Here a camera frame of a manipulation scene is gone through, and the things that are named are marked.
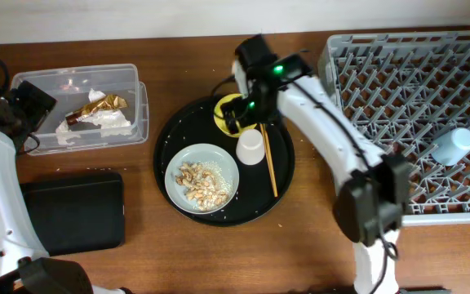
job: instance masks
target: white cup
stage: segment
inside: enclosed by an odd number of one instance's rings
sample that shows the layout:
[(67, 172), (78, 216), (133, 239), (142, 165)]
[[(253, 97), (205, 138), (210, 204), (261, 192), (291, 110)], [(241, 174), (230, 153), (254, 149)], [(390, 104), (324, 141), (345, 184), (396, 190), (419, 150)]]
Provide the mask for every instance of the white cup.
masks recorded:
[(244, 131), (238, 138), (237, 157), (241, 163), (255, 165), (264, 158), (264, 139), (262, 134), (253, 129)]
[(451, 166), (458, 163), (470, 151), (470, 131), (459, 127), (435, 139), (433, 144), (438, 145), (431, 155), (437, 162)]

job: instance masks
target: gold foil wrapper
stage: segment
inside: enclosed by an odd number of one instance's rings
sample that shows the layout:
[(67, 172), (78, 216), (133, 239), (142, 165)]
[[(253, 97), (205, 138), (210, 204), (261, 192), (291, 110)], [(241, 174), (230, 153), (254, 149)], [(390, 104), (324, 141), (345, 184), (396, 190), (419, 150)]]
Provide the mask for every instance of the gold foil wrapper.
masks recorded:
[(126, 100), (117, 95), (107, 95), (106, 97), (90, 104), (84, 105), (80, 109), (66, 114), (66, 122), (69, 126), (81, 122), (84, 118), (91, 116), (99, 110), (115, 110), (128, 107)]

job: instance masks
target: black case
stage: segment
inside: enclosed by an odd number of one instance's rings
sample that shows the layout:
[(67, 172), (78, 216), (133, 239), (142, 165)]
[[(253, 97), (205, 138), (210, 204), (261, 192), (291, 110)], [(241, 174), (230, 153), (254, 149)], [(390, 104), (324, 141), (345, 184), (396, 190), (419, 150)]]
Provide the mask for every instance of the black case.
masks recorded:
[(21, 185), (33, 228), (51, 256), (121, 246), (121, 175), (104, 173)]

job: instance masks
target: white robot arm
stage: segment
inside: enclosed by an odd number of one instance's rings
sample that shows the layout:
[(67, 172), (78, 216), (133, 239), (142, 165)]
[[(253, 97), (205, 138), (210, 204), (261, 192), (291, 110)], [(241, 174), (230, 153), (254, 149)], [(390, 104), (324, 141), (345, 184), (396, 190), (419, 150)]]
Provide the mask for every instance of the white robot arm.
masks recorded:
[[(390, 167), (386, 167), (386, 162), (390, 159), (386, 158), (384, 151), (365, 138), (330, 102), (318, 78), (310, 73), (310, 69), (303, 64), (298, 55), (278, 60), (259, 35), (246, 40), (236, 50), (236, 55), (238, 58), (233, 62), (232, 73), (245, 99), (234, 101), (233, 105), (223, 106), (223, 116), (227, 118), (228, 127), (231, 125), (235, 131), (234, 121), (230, 121), (230, 118), (239, 118), (238, 122), (235, 122), (239, 125), (266, 123), (277, 115), (275, 109), (289, 118), (309, 138), (332, 170), (337, 194), (342, 197), (339, 199), (342, 201), (337, 201), (335, 205), (335, 219), (343, 232), (353, 241), (357, 266), (354, 282), (356, 292), (358, 294), (398, 292), (399, 287), (394, 274), (394, 259), (397, 257), (394, 244), (401, 226), (401, 200), (405, 199), (399, 197), (390, 203), (392, 210), (389, 213), (398, 214), (394, 219), (387, 220), (380, 217), (381, 213), (386, 212), (384, 210), (382, 212), (377, 210), (373, 216), (370, 214), (370, 217), (364, 217), (364, 222), (376, 222), (380, 229), (374, 233), (365, 232), (365, 235), (369, 236), (361, 238), (358, 237), (359, 233), (354, 231), (368, 226), (358, 224), (360, 221), (357, 219), (363, 217), (361, 210), (370, 211), (371, 208), (379, 208), (386, 203), (380, 204), (381, 197), (375, 194), (376, 192), (371, 195), (375, 198), (373, 203), (368, 201), (371, 199), (362, 202), (367, 197), (360, 195), (361, 192), (358, 190), (364, 188), (360, 185), (355, 186), (358, 189), (355, 189), (356, 193), (352, 197), (346, 197), (349, 194), (345, 191), (349, 191), (349, 182), (354, 182), (369, 173), (366, 181), (377, 182), (375, 187), (379, 190), (382, 189), (382, 185), (399, 185), (388, 193), (396, 194), (406, 188), (407, 195), (409, 174), (407, 168), (404, 168), (406, 165), (403, 160), (398, 158), (396, 167), (390, 164), (387, 164)], [(251, 105), (251, 110), (245, 109), (244, 105)], [(244, 109), (242, 114), (237, 113), (240, 109)], [(391, 172), (397, 170), (399, 177), (396, 180), (390, 178), (384, 182), (378, 181), (375, 175), (371, 175), (371, 173), (380, 174), (378, 170), (391, 170)], [(340, 216), (341, 212), (347, 211), (345, 206), (350, 198), (356, 200), (350, 206), (354, 207), (355, 211)], [(356, 226), (351, 229), (346, 218), (352, 219), (349, 222)]]
[[(7, 76), (1, 61), (0, 65)], [(0, 87), (0, 293), (13, 292), (11, 286), (21, 279), (32, 293), (74, 288), (80, 291), (86, 283), (88, 291), (95, 294), (125, 294), (127, 290), (91, 286), (75, 262), (47, 258), (49, 254), (36, 235), (24, 204), (16, 173), (16, 151), (38, 129), (55, 100), (29, 82), (5, 93), (7, 86), (8, 76)]]

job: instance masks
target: wooden table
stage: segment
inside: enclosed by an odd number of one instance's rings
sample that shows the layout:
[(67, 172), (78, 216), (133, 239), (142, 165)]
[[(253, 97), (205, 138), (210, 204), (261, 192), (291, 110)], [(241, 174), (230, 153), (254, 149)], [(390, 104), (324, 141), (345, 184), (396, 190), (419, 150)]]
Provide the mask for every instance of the wooden table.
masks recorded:
[[(315, 65), (334, 33), (350, 32), (276, 34), (268, 41), (282, 56), (308, 48), (308, 61)], [(181, 216), (157, 188), (153, 149), (158, 133), (174, 112), (208, 95), (229, 75), (233, 51), (245, 38), (0, 45), (0, 58), (12, 76), (40, 69), (132, 63), (148, 89), (148, 142), (17, 159), (20, 182), (76, 176), (87, 173), (87, 168), (111, 168), (122, 175), (126, 243), (63, 257), (79, 262), (94, 284), (124, 286), (137, 293), (277, 293), (353, 284), (351, 243), (330, 211), (335, 197), (330, 170), (291, 123), (296, 152), (293, 182), (283, 201), (257, 221), (232, 228), (200, 225)], [(454, 293), (470, 293), (470, 225), (406, 228), (398, 245), (397, 280), (402, 287), (443, 286)]]

